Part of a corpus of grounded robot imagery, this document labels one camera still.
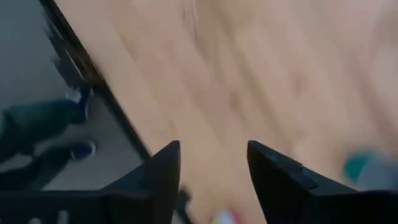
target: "shoe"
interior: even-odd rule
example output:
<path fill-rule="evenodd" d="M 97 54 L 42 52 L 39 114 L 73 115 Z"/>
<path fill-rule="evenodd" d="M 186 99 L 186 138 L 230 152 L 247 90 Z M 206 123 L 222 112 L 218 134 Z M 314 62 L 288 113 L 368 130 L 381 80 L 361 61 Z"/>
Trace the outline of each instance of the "shoe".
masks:
<path fill-rule="evenodd" d="M 94 97 L 94 91 L 88 86 L 79 87 L 76 90 L 67 92 L 67 99 L 76 103 L 84 112 L 85 121 L 88 120 L 88 108 L 90 107 L 91 99 Z"/>
<path fill-rule="evenodd" d="M 82 161 L 90 159 L 97 152 L 97 147 L 93 141 L 78 142 L 69 147 L 70 159 L 73 161 Z"/>

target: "leg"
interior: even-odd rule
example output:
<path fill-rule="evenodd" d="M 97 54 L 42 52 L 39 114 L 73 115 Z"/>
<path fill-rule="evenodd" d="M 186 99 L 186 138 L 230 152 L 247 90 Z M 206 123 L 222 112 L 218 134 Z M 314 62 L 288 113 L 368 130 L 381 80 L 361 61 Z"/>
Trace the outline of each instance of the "leg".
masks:
<path fill-rule="evenodd" d="M 16 126 L 18 140 L 26 145 L 63 133 L 70 123 L 84 116 L 78 105 L 70 100 L 13 106 L 6 113 Z"/>
<path fill-rule="evenodd" d="M 85 122 L 92 96 L 91 88 L 82 87 L 71 91 L 68 95 L 69 100 L 13 106 L 6 110 L 4 113 L 16 130 L 12 139 L 19 143 L 18 152 L 32 154 L 34 144 L 62 134 L 70 123 Z"/>
<path fill-rule="evenodd" d="M 82 161 L 95 155 L 93 142 L 68 147 L 51 147 L 28 166 L 0 173 L 0 191 L 40 190 L 54 179 L 70 161 Z"/>
<path fill-rule="evenodd" d="M 52 147 L 28 166 L 0 174 L 0 190 L 39 190 L 66 166 L 70 152 Z"/>

